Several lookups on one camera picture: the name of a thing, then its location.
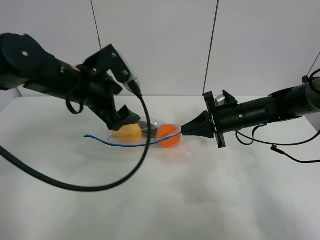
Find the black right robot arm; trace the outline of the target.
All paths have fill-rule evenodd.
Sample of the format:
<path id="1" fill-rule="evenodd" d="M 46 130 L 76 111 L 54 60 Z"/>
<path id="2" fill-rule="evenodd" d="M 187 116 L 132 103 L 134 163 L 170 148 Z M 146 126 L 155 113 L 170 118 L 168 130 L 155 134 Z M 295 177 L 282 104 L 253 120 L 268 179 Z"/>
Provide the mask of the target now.
<path id="1" fill-rule="evenodd" d="M 303 77 L 302 84 L 267 97 L 238 103 L 227 91 L 217 97 L 206 92 L 207 109 L 181 127 L 184 136 L 216 138 L 219 148 L 226 146 L 224 134 L 263 124 L 284 122 L 320 111 L 319 77 Z"/>

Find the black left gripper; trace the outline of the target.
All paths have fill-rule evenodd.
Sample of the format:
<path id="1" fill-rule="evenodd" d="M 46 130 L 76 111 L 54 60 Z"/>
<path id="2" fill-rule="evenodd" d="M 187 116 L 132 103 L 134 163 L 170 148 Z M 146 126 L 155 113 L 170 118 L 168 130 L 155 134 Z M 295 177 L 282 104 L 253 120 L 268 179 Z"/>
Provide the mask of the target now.
<path id="1" fill-rule="evenodd" d="M 136 124 L 141 117 L 126 105 L 116 110 L 114 96 L 123 88 L 111 72 L 114 51 L 109 44 L 76 67 L 61 61 L 59 97 L 72 114 L 78 115 L 88 107 L 109 130 L 118 131 Z"/>

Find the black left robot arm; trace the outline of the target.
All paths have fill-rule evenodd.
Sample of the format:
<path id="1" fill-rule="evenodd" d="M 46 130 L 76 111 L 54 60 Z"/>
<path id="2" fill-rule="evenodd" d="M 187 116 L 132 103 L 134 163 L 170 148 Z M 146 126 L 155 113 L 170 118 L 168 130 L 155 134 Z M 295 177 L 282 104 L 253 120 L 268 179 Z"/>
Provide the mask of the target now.
<path id="1" fill-rule="evenodd" d="M 0 89 L 23 86 L 65 100 L 74 115 L 88 107 L 109 130 L 117 131 L 141 118 L 127 106 L 116 109 L 114 96 L 127 88 L 141 97 L 137 77 L 112 44 L 72 66 L 50 53 L 31 36 L 0 36 Z"/>

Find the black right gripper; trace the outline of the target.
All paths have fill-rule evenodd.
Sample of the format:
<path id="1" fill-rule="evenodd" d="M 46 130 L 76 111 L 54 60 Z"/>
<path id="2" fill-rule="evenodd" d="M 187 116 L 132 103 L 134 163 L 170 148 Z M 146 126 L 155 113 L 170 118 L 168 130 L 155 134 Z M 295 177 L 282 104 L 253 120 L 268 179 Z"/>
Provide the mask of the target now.
<path id="1" fill-rule="evenodd" d="M 198 136 L 208 139 L 216 137 L 218 148 L 226 146 L 224 133 L 234 131 L 240 124 L 238 101 L 227 91 L 222 94 L 227 97 L 227 103 L 216 106 L 212 91 L 203 94 L 207 111 L 203 111 L 192 121 L 181 127 L 183 136 Z"/>

